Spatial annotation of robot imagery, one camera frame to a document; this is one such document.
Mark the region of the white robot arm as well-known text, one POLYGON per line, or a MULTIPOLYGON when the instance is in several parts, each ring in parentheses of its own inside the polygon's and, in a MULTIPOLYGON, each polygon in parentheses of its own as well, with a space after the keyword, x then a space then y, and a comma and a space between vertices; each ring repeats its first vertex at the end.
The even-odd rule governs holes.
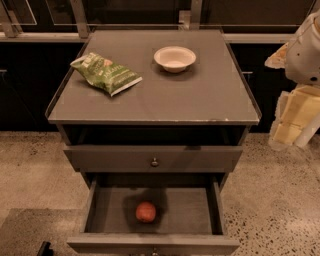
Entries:
POLYGON ((276 151, 303 148, 320 127, 320 10, 305 19, 265 66, 283 69, 296 83, 291 92, 283 91, 278 98, 269 145, 276 151))

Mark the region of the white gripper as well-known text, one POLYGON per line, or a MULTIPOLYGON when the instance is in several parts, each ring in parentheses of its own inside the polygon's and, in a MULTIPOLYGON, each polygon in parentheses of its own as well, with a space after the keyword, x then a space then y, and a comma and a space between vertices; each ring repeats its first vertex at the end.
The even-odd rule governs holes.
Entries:
MULTIPOLYGON (((285 68, 288 44, 267 58, 264 65, 285 68)), ((269 133, 269 145, 281 151, 289 146, 305 147, 320 128, 320 87, 298 84, 278 98, 275 120, 269 133)))

